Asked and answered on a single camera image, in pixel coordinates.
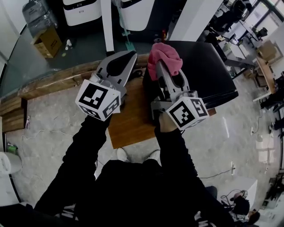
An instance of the pink cloth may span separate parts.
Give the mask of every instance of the pink cloth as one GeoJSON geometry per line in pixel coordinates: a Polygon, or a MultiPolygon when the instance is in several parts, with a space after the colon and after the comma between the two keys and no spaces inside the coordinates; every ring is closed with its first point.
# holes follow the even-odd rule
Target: pink cloth
{"type": "Polygon", "coordinates": [[[148,71],[152,81],[158,80],[156,73],[156,64],[159,60],[167,65],[171,76],[178,75],[178,71],[182,67],[182,59],[179,58],[177,51],[166,44],[155,43],[148,60],[148,71]]]}

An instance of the white sneaker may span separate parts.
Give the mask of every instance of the white sneaker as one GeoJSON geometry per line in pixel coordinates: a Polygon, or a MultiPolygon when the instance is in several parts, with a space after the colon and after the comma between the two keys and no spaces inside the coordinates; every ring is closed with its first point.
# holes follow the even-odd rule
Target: white sneaker
{"type": "Polygon", "coordinates": [[[127,154],[123,148],[117,149],[117,159],[124,162],[129,162],[127,154]]]}
{"type": "Polygon", "coordinates": [[[160,153],[161,153],[160,150],[155,150],[153,153],[151,153],[150,157],[147,158],[146,160],[155,159],[156,161],[158,161],[160,159],[160,153]]]}

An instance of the gray floor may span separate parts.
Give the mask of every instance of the gray floor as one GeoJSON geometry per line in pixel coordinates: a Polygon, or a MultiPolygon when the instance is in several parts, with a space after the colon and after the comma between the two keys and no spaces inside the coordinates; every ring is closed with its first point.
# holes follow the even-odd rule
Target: gray floor
{"type": "MultiPolygon", "coordinates": [[[[274,116],[271,111],[263,113],[259,120],[258,133],[251,136],[251,127],[256,130],[259,103],[253,103],[259,90],[253,80],[242,76],[235,81],[239,97],[217,107],[217,114],[203,121],[183,134],[189,153],[200,177],[208,177],[230,169],[233,161],[236,174],[258,179],[257,195],[254,207],[259,207],[268,189],[269,178],[279,169],[280,140],[268,134],[267,125],[274,116]],[[263,152],[269,147],[270,159],[263,159],[263,152]]],[[[85,115],[75,105],[79,88],[60,91],[28,102],[28,115],[31,116],[30,129],[7,133],[7,140],[19,147],[20,156],[24,156],[21,172],[13,175],[21,199],[35,205],[52,179],[55,177],[62,157],[72,142],[71,136],[41,129],[61,130],[74,135],[80,128],[85,115]],[[27,140],[21,136],[36,138],[27,140]]],[[[158,149],[156,138],[127,146],[127,153],[134,162],[143,162],[144,158],[158,149]]],[[[88,152],[82,155],[88,158],[88,152]]],[[[99,151],[99,162],[105,164],[114,159],[113,150],[107,132],[107,141],[99,151]]],[[[218,189],[229,184],[230,173],[204,180],[205,185],[214,185],[218,189]]]]}
{"type": "MultiPolygon", "coordinates": [[[[31,33],[28,29],[25,29],[15,45],[3,74],[0,85],[0,98],[17,91],[37,78],[76,65],[102,60],[106,57],[103,31],[71,40],[74,41],[74,48],[66,51],[66,42],[64,42],[55,58],[45,59],[31,44],[31,33]]],[[[139,54],[149,53],[152,47],[152,43],[134,42],[133,44],[139,54]]],[[[114,39],[114,50],[116,52],[125,51],[125,43],[114,39]]]]}

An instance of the hand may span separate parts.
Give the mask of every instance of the hand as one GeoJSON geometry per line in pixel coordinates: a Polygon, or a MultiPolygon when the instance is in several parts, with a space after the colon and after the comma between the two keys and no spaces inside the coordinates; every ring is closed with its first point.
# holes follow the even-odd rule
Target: hand
{"type": "Polygon", "coordinates": [[[160,115],[159,122],[161,133],[169,133],[178,128],[166,112],[160,115]]]}
{"type": "Polygon", "coordinates": [[[243,192],[238,192],[238,193],[236,193],[236,194],[234,195],[234,200],[235,200],[237,197],[239,197],[239,196],[243,197],[243,196],[244,196],[244,193],[243,193],[243,192]]]}

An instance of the white container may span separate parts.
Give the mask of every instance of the white container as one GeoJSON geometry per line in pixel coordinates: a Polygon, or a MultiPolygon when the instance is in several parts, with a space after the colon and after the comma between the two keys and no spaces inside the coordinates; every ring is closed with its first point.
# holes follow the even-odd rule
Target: white container
{"type": "Polygon", "coordinates": [[[19,156],[0,152],[0,174],[12,174],[22,168],[22,161],[19,156]]]}
{"type": "Polygon", "coordinates": [[[102,16],[101,0],[63,0],[63,8],[69,26],[87,23],[102,16]]]}

